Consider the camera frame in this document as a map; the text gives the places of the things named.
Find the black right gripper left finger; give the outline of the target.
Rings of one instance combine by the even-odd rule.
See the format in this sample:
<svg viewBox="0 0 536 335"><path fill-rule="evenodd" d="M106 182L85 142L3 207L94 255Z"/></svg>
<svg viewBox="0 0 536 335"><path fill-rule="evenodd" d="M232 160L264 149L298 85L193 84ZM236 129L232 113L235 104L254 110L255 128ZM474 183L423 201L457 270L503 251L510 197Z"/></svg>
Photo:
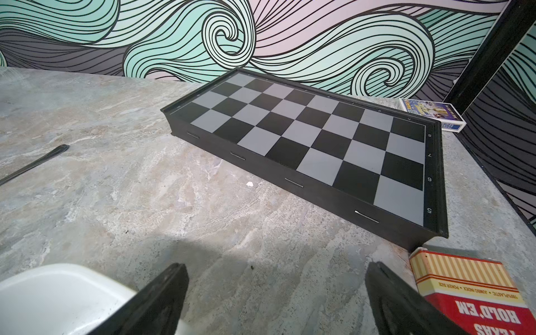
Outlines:
<svg viewBox="0 0 536 335"><path fill-rule="evenodd" d="M175 334L189 277L186 265L173 263L91 334Z"/></svg>

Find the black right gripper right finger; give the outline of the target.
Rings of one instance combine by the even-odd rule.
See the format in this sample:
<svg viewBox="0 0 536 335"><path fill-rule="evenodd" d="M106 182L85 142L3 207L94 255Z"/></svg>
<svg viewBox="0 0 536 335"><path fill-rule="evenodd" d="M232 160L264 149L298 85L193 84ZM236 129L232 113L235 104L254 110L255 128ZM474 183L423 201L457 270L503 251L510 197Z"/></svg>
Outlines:
<svg viewBox="0 0 536 335"><path fill-rule="evenodd" d="M466 334L382 262L367 267L365 284L379 334Z"/></svg>

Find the long silver spoon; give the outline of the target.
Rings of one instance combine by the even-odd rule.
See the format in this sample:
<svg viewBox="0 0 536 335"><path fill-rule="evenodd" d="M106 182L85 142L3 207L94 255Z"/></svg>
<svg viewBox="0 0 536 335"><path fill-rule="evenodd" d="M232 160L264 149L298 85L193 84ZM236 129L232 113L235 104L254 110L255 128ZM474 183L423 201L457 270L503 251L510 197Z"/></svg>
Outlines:
<svg viewBox="0 0 536 335"><path fill-rule="evenodd" d="M52 151L48 152L46 155L40 157L39 159L31 162L30 164L21 167L21 169L16 170L14 173L11 173L7 175L6 177L2 178L0 181L0 185L3 186L4 184L8 183L9 181L21 176L22 174L40 166L41 164L45 163L46 161L49 161L53 159L54 157L68 151L70 148L70 145L63 144L56 148L54 148Z"/></svg>

